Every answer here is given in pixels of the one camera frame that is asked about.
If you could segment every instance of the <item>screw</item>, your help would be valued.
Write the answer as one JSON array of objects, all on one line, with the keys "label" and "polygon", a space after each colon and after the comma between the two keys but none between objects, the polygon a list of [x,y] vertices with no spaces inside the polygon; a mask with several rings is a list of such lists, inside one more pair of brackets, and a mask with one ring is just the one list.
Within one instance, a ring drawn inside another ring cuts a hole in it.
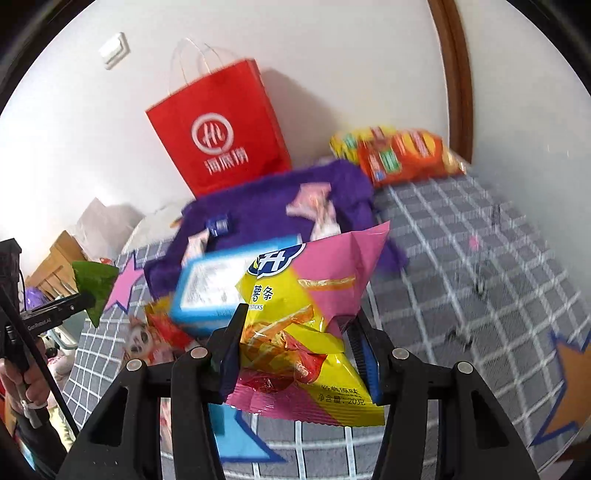
[{"label": "screw", "polygon": [[408,350],[404,348],[395,348],[392,350],[392,355],[394,355],[394,358],[397,358],[398,360],[406,360],[410,356],[410,353],[408,353]]},{"label": "screw", "polygon": [[474,367],[468,362],[460,362],[457,365],[457,369],[463,374],[471,374],[474,371]]},{"label": "screw", "polygon": [[127,362],[127,370],[129,370],[130,372],[135,372],[140,368],[142,368],[142,361],[138,360],[137,358],[134,358],[133,360]]},{"label": "screw", "polygon": [[204,358],[207,356],[207,349],[204,346],[198,346],[191,350],[191,356],[193,358]]}]

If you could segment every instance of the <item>purple cloth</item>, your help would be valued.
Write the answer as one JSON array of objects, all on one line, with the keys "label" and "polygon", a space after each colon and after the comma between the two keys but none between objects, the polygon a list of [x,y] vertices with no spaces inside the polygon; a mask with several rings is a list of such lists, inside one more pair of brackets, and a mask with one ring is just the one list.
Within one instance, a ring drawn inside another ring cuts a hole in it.
[{"label": "purple cloth", "polygon": [[[300,234],[304,242],[309,241],[314,222],[287,216],[285,206],[296,198],[300,184],[317,181],[330,182],[329,198],[343,233],[376,225],[372,210],[374,188],[359,167],[345,160],[263,177],[221,190],[187,205],[181,227],[165,256],[146,263],[144,273],[152,296],[159,298],[176,289],[188,238],[204,230],[206,221],[212,217],[228,214],[230,233],[210,237],[208,252],[287,235]],[[389,242],[382,251],[378,267],[397,272],[407,261],[404,253]]]}]

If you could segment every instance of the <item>gray checkered bed sheet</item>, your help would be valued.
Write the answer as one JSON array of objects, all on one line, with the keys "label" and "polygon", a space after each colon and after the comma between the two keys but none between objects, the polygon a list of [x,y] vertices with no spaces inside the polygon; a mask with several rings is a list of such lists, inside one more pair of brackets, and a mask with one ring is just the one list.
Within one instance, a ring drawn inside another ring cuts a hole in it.
[{"label": "gray checkered bed sheet", "polygon": [[[492,206],[501,205],[501,225],[491,227]],[[563,385],[550,332],[583,345],[590,330],[587,307],[539,232],[519,211],[471,176],[386,187],[376,193],[381,221],[409,256],[401,275],[376,272],[363,308],[397,346],[422,360],[452,366],[465,359],[491,387],[526,445],[539,431]],[[469,238],[477,234],[491,248],[488,297],[472,283],[475,258]],[[168,242],[136,252],[137,264],[165,253]],[[123,267],[129,255],[117,262]],[[143,316],[150,300],[140,279],[130,313]],[[100,326],[84,328],[76,364],[64,388],[69,408],[82,425],[106,391],[122,358],[128,319],[113,308]],[[461,326],[473,338],[464,351],[446,333]],[[286,463],[226,463],[228,478],[368,479],[379,451],[383,427],[342,428],[269,419],[244,418]],[[538,468],[553,461],[574,438],[567,432],[528,447]],[[423,478],[432,478],[437,453],[437,404],[430,402]],[[163,472],[174,478],[169,452]]]}]

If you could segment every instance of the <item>human hand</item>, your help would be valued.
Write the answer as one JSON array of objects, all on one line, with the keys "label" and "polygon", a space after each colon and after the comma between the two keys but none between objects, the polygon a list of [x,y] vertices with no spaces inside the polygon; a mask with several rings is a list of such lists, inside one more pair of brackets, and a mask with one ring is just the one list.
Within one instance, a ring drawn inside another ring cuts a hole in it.
[{"label": "human hand", "polygon": [[[40,338],[36,341],[37,348],[43,356],[45,356],[45,345]],[[18,368],[15,367],[9,360],[0,359],[0,381],[6,390],[7,399],[12,405],[12,409],[22,414],[21,399],[18,395],[17,387],[24,382],[27,383],[27,399],[35,405],[41,406],[49,397],[49,385],[45,381],[39,366],[35,363],[21,375]]]}]

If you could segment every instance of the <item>haidilao logo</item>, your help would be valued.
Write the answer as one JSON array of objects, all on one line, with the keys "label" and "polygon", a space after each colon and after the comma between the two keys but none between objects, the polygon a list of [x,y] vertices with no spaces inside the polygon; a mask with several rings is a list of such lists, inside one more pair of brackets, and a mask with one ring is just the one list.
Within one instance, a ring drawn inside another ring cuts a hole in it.
[{"label": "haidilao logo", "polygon": [[234,141],[230,122],[219,113],[205,113],[198,117],[191,128],[197,148],[208,155],[227,152]]}]

